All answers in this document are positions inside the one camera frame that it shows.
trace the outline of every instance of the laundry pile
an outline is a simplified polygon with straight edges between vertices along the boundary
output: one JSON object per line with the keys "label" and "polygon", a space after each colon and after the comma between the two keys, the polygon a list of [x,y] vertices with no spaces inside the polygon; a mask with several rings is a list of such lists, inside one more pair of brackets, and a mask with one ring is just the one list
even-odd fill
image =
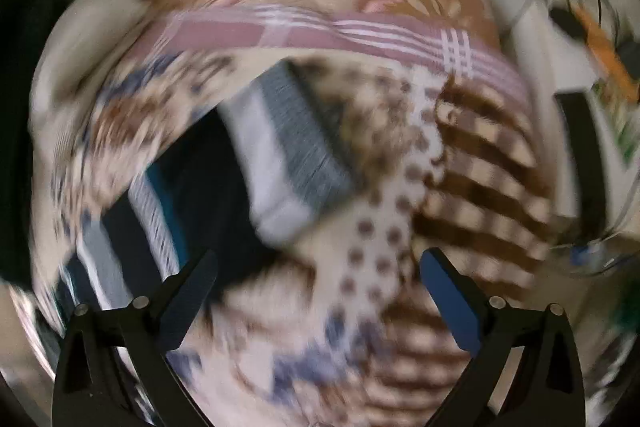
{"label": "laundry pile", "polygon": [[34,345],[54,366],[79,303],[126,306],[212,250],[167,359],[214,425],[424,425],[468,358],[421,253],[517,305],[548,240],[529,86],[487,11],[77,0],[32,89]]}

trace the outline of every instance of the dark fabric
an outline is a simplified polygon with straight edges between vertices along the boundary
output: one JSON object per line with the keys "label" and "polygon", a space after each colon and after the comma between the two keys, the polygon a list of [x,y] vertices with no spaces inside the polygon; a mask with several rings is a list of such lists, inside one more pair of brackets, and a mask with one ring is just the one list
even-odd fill
{"label": "dark fabric", "polygon": [[217,110],[194,124],[149,171],[156,191],[170,199],[162,206],[170,204],[188,255],[212,250],[218,257],[212,298],[273,262],[277,251],[256,236],[244,178]]}
{"label": "dark fabric", "polygon": [[91,286],[86,269],[78,259],[77,254],[71,256],[71,259],[66,264],[66,271],[69,274],[69,279],[73,281],[74,294],[78,302],[86,303],[94,310],[100,309],[94,287]]}
{"label": "dark fabric", "polygon": [[60,318],[62,318],[63,326],[66,329],[66,325],[69,324],[71,315],[73,314],[76,305],[74,304],[74,299],[71,297],[71,292],[65,281],[63,281],[62,277],[58,279],[55,297],[56,306],[58,308],[58,311],[60,312]]}
{"label": "dark fabric", "polygon": [[62,338],[49,325],[39,309],[36,308],[34,314],[36,333],[42,343],[44,355],[47,358],[47,362],[49,362],[51,369],[55,371],[58,367],[58,359],[60,358],[60,351],[62,350]]}
{"label": "dark fabric", "polygon": [[615,407],[602,427],[637,427],[640,425],[640,337],[607,390],[607,401]]}
{"label": "dark fabric", "polygon": [[124,193],[102,217],[113,253],[120,261],[122,277],[131,295],[153,295],[162,279],[149,250],[145,231],[140,227]]}
{"label": "dark fabric", "polygon": [[37,427],[0,373],[0,418],[13,427]]}
{"label": "dark fabric", "polygon": [[31,80],[65,0],[0,0],[0,278],[31,289]]}

